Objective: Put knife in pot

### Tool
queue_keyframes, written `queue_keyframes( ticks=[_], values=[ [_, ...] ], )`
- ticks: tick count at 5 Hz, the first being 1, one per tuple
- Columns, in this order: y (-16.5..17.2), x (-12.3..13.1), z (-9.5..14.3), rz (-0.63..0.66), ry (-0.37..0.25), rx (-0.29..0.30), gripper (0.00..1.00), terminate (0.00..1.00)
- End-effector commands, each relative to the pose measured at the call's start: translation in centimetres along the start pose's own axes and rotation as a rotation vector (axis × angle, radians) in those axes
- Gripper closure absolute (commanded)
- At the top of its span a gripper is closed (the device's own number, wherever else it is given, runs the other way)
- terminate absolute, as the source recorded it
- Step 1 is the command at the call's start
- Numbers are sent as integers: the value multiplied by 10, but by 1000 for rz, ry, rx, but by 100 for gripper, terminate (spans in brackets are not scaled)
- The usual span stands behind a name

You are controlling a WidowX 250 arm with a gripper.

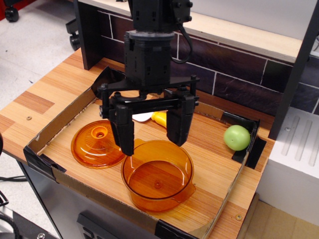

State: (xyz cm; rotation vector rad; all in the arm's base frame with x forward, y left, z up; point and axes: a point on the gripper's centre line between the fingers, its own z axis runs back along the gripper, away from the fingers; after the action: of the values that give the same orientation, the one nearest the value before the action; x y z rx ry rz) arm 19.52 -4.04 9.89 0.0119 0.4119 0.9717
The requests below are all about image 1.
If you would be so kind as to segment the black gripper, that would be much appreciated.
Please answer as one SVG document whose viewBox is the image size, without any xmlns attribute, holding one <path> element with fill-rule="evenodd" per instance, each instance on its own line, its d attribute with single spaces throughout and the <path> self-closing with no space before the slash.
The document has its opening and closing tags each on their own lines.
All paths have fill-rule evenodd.
<svg viewBox="0 0 319 239">
<path fill-rule="evenodd" d="M 127 156 L 134 154 L 132 114 L 168 110 L 168 139 L 182 146 L 188 138 L 195 107 L 195 76 L 170 75 L 174 33 L 128 31 L 124 36 L 125 75 L 98 88 L 100 115 L 109 118 L 114 140 Z"/>
</svg>

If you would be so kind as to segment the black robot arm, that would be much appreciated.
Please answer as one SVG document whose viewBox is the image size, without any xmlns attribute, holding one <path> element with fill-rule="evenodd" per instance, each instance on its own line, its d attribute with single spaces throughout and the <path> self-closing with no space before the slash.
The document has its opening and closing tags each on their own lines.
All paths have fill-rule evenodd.
<svg viewBox="0 0 319 239">
<path fill-rule="evenodd" d="M 131 0 L 134 29 L 125 33 L 125 76 L 99 87 L 100 114 L 108 119 L 116 145 L 125 155 L 134 153 L 133 115 L 166 111 L 168 139 L 177 146 L 188 137 L 198 104 L 199 79 L 172 77 L 171 41 L 174 33 L 186 35 L 191 21 L 188 0 Z"/>
</svg>

